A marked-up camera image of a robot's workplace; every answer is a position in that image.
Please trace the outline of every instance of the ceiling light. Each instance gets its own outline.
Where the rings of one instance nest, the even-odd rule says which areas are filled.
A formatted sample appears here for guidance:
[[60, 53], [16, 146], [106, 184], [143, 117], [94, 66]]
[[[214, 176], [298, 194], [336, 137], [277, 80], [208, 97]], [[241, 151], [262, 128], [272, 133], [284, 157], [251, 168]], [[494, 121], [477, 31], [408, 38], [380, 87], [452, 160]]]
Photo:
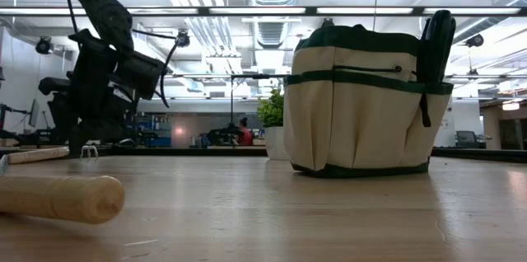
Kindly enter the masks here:
[[317, 14], [409, 14], [413, 8], [411, 7], [319, 7]]
[[[85, 16], [86, 11], [80, 7], [73, 8], [77, 16]], [[67, 7], [0, 7], [0, 16], [69, 16]]]
[[503, 110], [519, 110], [520, 104], [517, 102], [504, 102], [501, 108]]
[[305, 7], [212, 7], [211, 14], [217, 15], [267, 15], [304, 14]]
[[432, 15], [437, 11], [447, 10], [452, 15], [514, 15], [517, 14], [521, 8], [519, 7], [452, 7], [452, 8], [426, 8], [423, 14]]
[[273, 18], [273, 17], [264, 17], [264, 18], [241, 18], [243, 23], [300, 23], [302, 22], [301, 18]]
[[177, 77], [190, 77], [190, 78], [231, 78], [228, 74], [185, 74]]
[[488, 78], [507, 78], [507, 79], [525, 79], [527, 78], [527, 75], [521, 74], [521, 75], [512, 75], [512, 74], [503, 74], [503, 75], [473, 75], [473, 76], [465, 76], [465, 75], [449, 75], [445, 76], [446, 79], [488, 79]]
[[163, 15], [196, 15], [198, 9], [193, 7], [142, 7], [128, 9], [132, 16], [163, 16]]

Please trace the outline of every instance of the desk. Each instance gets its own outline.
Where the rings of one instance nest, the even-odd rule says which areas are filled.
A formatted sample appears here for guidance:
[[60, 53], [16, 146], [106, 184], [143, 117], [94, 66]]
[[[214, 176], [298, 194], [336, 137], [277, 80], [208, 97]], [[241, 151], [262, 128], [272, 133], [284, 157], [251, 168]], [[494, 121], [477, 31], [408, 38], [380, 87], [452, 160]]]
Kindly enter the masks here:
[[112, 175], [99, 226], [0, 216], [5, 261], [525, 261], [527, 166], [432, 158], [430, 175], [323, 180], [262, 157], [102, 157], [8, 175]]

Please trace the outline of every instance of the monitor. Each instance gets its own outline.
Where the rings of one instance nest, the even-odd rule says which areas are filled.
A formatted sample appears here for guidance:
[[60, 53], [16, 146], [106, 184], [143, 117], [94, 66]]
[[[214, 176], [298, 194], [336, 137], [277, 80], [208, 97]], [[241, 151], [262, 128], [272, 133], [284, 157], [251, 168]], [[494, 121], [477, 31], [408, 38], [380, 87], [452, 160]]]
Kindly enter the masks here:
[[36, 100], [33, 100], [33, 105], [31, 105], [31, 112], [30, 112], [30, 126], [36, 127], [36, 121], [39, 118], [39, 103]]

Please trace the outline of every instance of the metal bracket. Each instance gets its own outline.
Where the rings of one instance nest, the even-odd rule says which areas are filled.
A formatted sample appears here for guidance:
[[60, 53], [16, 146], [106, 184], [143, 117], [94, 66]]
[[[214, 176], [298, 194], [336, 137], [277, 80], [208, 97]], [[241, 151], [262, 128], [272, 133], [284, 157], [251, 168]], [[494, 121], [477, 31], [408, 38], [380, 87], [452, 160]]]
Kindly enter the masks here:
[[91, 151], [93, 151], [93, 154], [96, 156], [96, 159], [99, 158], [99, 153], [97, 152], [96, 146], [83, 146], [81, 148], [81, 159], [84, 157], [84, 151], [87, 152], [88, 158], [91, 158]]

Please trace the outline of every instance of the red object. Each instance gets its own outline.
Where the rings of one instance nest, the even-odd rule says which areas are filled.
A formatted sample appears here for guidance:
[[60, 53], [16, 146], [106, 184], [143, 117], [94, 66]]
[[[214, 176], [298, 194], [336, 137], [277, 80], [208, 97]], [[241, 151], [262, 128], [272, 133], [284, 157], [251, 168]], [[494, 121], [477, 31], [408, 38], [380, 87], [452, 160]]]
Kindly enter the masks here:
[[242, 130], [243, 134], [238, 138], [238, 143], [241, 146], [253, 145], [253, 134], [248, 129]]

